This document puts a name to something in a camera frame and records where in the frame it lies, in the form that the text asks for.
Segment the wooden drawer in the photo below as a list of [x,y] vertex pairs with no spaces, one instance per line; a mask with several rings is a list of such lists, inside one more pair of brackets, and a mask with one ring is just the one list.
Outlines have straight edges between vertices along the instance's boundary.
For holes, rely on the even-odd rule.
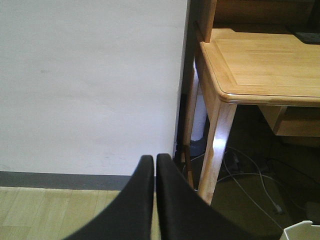
[[320,107],[259,106],[274,134],[320,137]]

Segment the white cable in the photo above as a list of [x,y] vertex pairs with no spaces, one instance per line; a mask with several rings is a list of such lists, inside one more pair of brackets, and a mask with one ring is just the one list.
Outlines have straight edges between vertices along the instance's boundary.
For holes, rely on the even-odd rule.
[[246,155],[246,154],[243,153],[242,151],[239,151],[239,150],[236,149],[236,148],[233,148],[233,147],[230,147],[230,146],[227,146],[227,148],[228,148],[228,149],[231,149],[231,150],[234,150],[234,151],[242,154],[243,156],[245,156],[247,159],[249,159],[249,160],[254,164],[254,166],[256,167],[256,169],[258,170],[258,173],[259,173],[259,175],[260,175],[262,187],[263,187],[263,189],[264,189],[265,194],[267,195],[267,197],[268,197],[268,198],[270,199],[270,201],[272,202],[272,204],[273,204],[273,206],[275,207],[275,210],[277,211],[277,213],[278,213],[278,214],[282,214],[282,213],[283,213],[282,208],[281,208],[278,204],[276,204],[275,201],[272,199],[272,197],[269,195],[269,192],[268,192],[268,190],[267,190],[267,188],[266,188],[266,184],[265,184],[264,178],[263,178],[262,173],[261,173],[261,171],[260,171],[260,168],[259,168],[259,166],[256,164],[256,162],[253,161],[248,155]]
[[199,156],[196,156],[195,158],[191,159],[191,162],[192,162],[193,160],[196,160],[196,159],[198,159],[198,158],[201,158],[201,157],[204,156],[204,155],[205,155],[205,153],[203,153],[203,154],[201,154],[201,155],[199,155]]
[[[228,175],[228,176],[225,176],[225,177],[222,177],[220,178],[216,183],[220,183],[222,182],[223,180],[225,179],[228,179],[228,178],[231,178],[231,176],[241,176],[241,175],[255,175],[255,176],[259,176],[260,174],[259,173],[256,173],[256,172],[243,172],[243,173],[232,173],[231,175]],[[268,176],[268,175],[264,175],[262,174],[262,176],[264,178],[267,178],[267,179],[270,179],[274,182],[276,182],[277,184],[279,184],[286,192],[286,194],[288,195],[289,199],[291,200],[291,202],[298,208],[298,209],[301,209],[303,211],[305,211],[306,209],[302,206],[299,206],[294,200],[293,198],[291,197],[290,193],[288,192],[288,190],[286,189],[286,187],[281,183],[279,182],[278,180],[274,179],[273,177],[271,176]]]
[[235,183],[239,186],[239,188],[244,192],[244,194],[254,203],[254,205],[256,205],[265,215],[267,215],[274,222],[274,224],[276,224],[281,230],[283,230],[284,228],[279,223],[277,223],[277,221],[274,220],[273,217],[271,217],[265,210],[263,210],[263,208],[260,207],[259,204],[246,192],[246,190],[241,186],[241,184],[236,180],[236,178],[232,176],[229,169],[227,168],[225,158],[223,158],[222,161],[226,171],[231,176],[231,178],[235,181]]

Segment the dark floor under desk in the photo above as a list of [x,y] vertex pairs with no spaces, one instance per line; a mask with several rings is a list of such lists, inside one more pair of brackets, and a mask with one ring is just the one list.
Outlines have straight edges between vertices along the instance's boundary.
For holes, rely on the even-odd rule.
[[[306,202],[320,203],[320,149],[282,143],[281,137],[274,135],[257,106],[238,105],[227,146],[252,158],[263,174],[285,186],[284,190],[275,181],[268,178],[264,180],[269,195],[284,212],[276,214],[275,207],[264,192],[259,175],[235,176],[245,191],[281,227],[286,228],[307,220],[305,210],[296,205],[303,208]],[[227,167],[232,173],[257,173],[255,166],[246,157],[229,148],[226,151],[229,151],[225,155]],[[234,157],[230,152],[236,153],[238,169],[232,166]],[[202,161],[203,157],[192,162],[195,186],[199,184]],[[229,174],[222,163],[219,179],[227,175]],[[256,236],[257,240],[278,240],[282,234],[282,230],[251,202],[231,177],[216,185],[211,206]]]

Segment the wooden floor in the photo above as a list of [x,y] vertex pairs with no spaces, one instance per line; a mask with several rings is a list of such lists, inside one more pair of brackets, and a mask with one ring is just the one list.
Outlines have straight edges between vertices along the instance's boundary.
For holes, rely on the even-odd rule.
[[[60,240],[86,224],[119,191],[0,187],[1,240]],[[151,239],[160,240],[156,199]]]

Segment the desk top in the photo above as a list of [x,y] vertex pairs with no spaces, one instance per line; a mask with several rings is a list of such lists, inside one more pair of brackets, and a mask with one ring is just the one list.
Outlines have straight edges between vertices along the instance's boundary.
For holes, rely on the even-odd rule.
[[218,25],[200,47],[222,101],[320,107],[320,45],[284,26]]

